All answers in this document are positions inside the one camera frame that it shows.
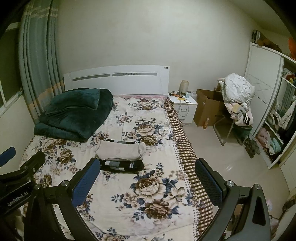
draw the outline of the checkered bed sheet edge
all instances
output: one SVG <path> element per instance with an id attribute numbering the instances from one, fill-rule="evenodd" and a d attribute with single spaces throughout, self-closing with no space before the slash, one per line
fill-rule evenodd
<path id="1" fill-rule="evenodd" d="M 213 207 L 212 203 L 204 190 L 201 182 L 195 174 L 195 162 L 196 155 L 192 149 L 192 145 L 186 136 L 182 123 L 178 118 L 177 112 L 174 110 L 168 99 L 164 99 L 164 108 L 167 112 L 170 125 L 173 129 L 174 141 L 177 145 L 179 156 L 182 160 L 185 173 L 188 176 L 188 180 L 191 185 L 191 191 L 203 202 L 204 205 L 198 208 L 199 211 L 199 222 L 197 225 L 197 231 L 199 236 L 208 227 L 213 219 Z"/>

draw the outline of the stuffed toy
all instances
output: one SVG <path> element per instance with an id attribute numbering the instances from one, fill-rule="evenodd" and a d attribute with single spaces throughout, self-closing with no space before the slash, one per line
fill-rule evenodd
<path id="1" fill-rule="evenodd" d="M 290 83 L 294 83 L 294 81 L 296 80 L 296 77 L 295 77 L 295 74 L 292 73 L 292 74 L 288 74 L 286 75 L 286 80 L 288 80 Z"/>
<path id="2" fill-rule="evenodd" d="M 276 45 L 274 42 L 270 41 L 269 39 L 263 39 L 263 40 L 259 39 L 257 44 L 259 46 L 264 46 L 264 47 L 267 47 L 267 48 L 271 48 L 271 49 L 276 50 L 276 51 L 281 53 L 281 49 L 279 48 L 279 46 Z"/>

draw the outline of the wardrobe shelf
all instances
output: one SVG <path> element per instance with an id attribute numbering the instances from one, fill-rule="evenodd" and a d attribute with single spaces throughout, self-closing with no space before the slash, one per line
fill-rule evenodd
<path id="1" fill-rule="evenodd" d="M 262 155 L 266 165 L 269 168 L 272 165 L 272 160 L 270 159 L 269 155 L 264 151 L 264 148 L 263 148 L 262 144 L 260 143 L 260 141 L 257 139 L 257 137 L 255 137 L 255 141 L 257 142 L 257 145 L 260 149 L 261 155 Z"/>
<path id="2" fill-rule="evenodd" d="M 281 138 L 279 137 L 279 134 L 272 128 L 272 126 L 265 121 L 265 124 L 271 129 L 271 131 L 275 134 L 275 136 L 277 137 L 277 139 L 280 141 L 280 143 L 283 145 L 284 142 L 281 140 Z"/>

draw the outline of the hanging clothes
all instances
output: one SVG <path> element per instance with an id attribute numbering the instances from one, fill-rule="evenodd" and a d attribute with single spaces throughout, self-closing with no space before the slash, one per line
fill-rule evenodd
<path id="1" fill-rule="evenodd" d="M 295 106 L 296 106 L 296 96 L 294 95 L 293 96 L 293 99 L 292 99 L 291 106 L 289 107 L 289 109 L 287 110 L 287 112 L 283 115 L 283 117 L 281 118 L 281 120 L 279 121 L 279 126 L 281 128 L 283 128 L 284 130 L 288 126 L 288 123 L 289 123 L 289 121 L 290 121 L 290 119 L 292 117 L 292 114 L 294 112 Z"/>
<path id="2" fill-rule="evenodd" d="M 289 71 L 287 68 L 284 68 L 282 76 L 284 78 L 286 78 L 286 76 L 288 74 L 291 74 L 291 71 Z M 294 96 L 294 93 L 295 93 L 295 88 L 292 85 L 287 84 L 285 94 L 283 97 L 283 101 L 281 104 L 281 109 L 279 111 L 280 116 L 283 116 L 287 112 L 287 110 L 289 109 L 289 107 L 292 103 L 292 98 Z"/>
<path id="3" fill-rule="evenodd" d="M 44 108 L 64 92 L 56 56 L 60 0 L 32 0 L 24 9 L 19 35 L 19 66 L 25 99 L 38 122 Z"/>

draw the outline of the white floor tile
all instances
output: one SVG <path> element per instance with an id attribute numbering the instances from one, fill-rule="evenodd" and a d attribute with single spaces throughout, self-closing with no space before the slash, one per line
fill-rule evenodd
<path id="1" fill-rule="evenodd" d="M 237 185 L 252 187 L 259 183 L 265 198 L 272 202 L 270 214 L 280 217 L 289 189 L 278 165 L 269 170 L 262 156 L 256 154 L 251 159 L 244 146 L 240 146 L 231 136 L 230 141 L 222 146 L 212 126 L 204 130 L 193 122 L 184 126 L 184 130 L 197 158 L 204 158 L 225 180 L 232 180 Z"/>

